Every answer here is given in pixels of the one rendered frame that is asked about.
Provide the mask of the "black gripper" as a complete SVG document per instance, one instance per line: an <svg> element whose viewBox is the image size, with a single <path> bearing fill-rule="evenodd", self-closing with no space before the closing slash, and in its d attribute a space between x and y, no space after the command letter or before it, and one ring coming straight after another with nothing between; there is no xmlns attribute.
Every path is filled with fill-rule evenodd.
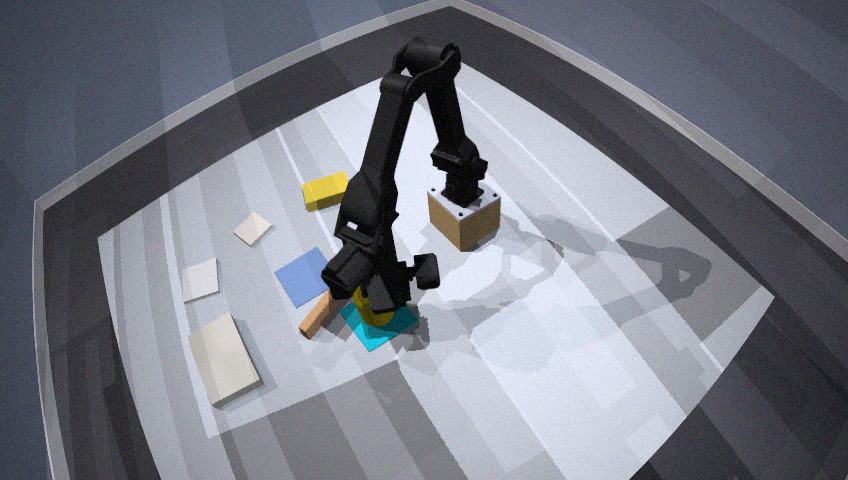
<svg viewBox="0 0 848 480"><path fill-rule="evenodd" d="M373 264L374 270L372 273L382 275L386 271L395 270L397 272L398 279L401 279L402 283L407 282L409 285L409 282L413 281L413 277L416 277L417 289L422 291L438 289L441 284L437 256L433 253L428 253L413 255L413 257L415 266L407 267L406 261L398 262L395 249L394 255L388 261L381 264ZM364 289L363 282L360 284L360 290L362 297L368 298L368 293ZM330 293L334 300L348 299L341 297L331 289Z"/></svg>

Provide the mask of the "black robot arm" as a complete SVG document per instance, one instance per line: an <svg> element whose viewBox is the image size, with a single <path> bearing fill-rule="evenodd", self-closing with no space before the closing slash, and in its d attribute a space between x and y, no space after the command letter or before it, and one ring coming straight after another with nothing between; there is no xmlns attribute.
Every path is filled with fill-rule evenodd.
<svg viewBox="0 0 848 480"><path fill-rule="evenodd" d="M399 213L394 173L415 101L423 93L439 140L430 154L432 166L447 172L441 195L466 208L484 194L478 181L485 179L488 161L465 135L454 81L460 61L454 43L417 36L393 56L392 68L379 84L381 95L363 162L347 184L334 230L343 248L321 274L344 298L363 282L374 314L396 312L411 300L408 283L402 283L395 270L382 275L372 271L373 264L388 261L395 252L391 227ZM401 75L405 68L412 77ZM358 225L356 230L348 221Z"/></svg>

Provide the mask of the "wooden plank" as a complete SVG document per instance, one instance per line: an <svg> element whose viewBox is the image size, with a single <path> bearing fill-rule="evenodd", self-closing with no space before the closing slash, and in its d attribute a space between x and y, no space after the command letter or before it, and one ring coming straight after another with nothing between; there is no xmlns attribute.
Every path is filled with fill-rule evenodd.
<svg viewBox="0 0 848 480"><path fill-rule="evenodd" d="M327 290L325 295L320 299L320 301L314 306L309 312L309 315L304 318L304 321L299 324L299 329L302 332L303 336L307 339L311 340L316 332L322 327L327 318L334 312L334 309L338 307L338 305L343 300L334 300L330 293L330 288Z"/></svg>

